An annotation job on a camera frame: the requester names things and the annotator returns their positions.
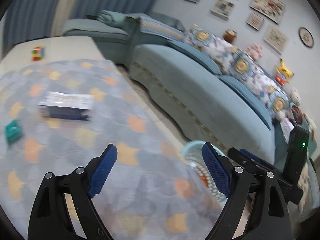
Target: white tabletop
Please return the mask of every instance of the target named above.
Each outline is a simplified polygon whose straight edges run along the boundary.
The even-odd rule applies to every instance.
[[[69,36],[28,41],[16,45],[0,62],[0,76],[11,70],[19,70],[34,63],[31,51],[36,46],[45,47],[44,58],[38,63],[73,61],[79,58],[103,60],[104,57],[90,37]]]

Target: pikachu plush toy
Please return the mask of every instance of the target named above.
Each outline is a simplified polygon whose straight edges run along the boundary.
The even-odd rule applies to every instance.
[[[289,79],[294,76],[294,73],[286,68],[282,59],[280,59],[280,67],[277,69],[275,80],[281,85],[290,83]]]

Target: laundry basket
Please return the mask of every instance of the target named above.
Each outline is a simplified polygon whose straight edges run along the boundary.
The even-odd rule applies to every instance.
[[[195,172],[197,172],[200,177],[205,176],[209,191],[219,202],[221,202],[221,204],[224,204],[227,201],[227,198],[217,189],[217,186],[214,183],[202,158],[202,146],[205,143],[205,141],[191,141],[186,144],[186,146],[181,150],[180,154],[189,162],[189,165],[194,168]],[[212,146],[219,155],[225,156],[221,150],[214,145]]]

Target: blue textured pad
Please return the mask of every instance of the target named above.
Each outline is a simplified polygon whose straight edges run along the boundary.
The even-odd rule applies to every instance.
[[[101,189],[117,160],[117,156],[117,148],[116,146],[112,145],[108,149],[108,152],[104,155],[104,158],[101,160],[94,173],[91,175],[90,186],[87,191],[89,198],[93,198],[94,195],[97,195],[101,192]]]
[[[254,160],[255,162],[261,163],[260,159],[257,156],[253,155],[252,153],[248,152],[247,150],[241,149],[239,152],[243,153],[244,155],[246,155],[250,159]]]
[[[219,192],[229,197],[231,194],[230,177],[215,153],[206,144],[202,147],[202,158]]]

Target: silver bolt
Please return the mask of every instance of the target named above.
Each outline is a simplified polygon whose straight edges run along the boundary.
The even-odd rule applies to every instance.
[[[243,172],[243,169],[242,169],[241,167],[237,166],[237,167],[235,167],[235,171],[236,171],[237,173],[242,173],[242,172]]]
[[[273,173],[272,173],[271,171],[268,171],[268,172],[267,172],[267,176],[268,176],[269,178],[273,178],[274,175],[273,175]]]
[[[50,179],[51,177],[52,177],[52,172],[48,172],[44,177],[46,178],[46,179]]]
[[[77,174],[81,174],[84,172],[84,168],[83,167],[79,167],[78,169],[76,169],[76,173]]]

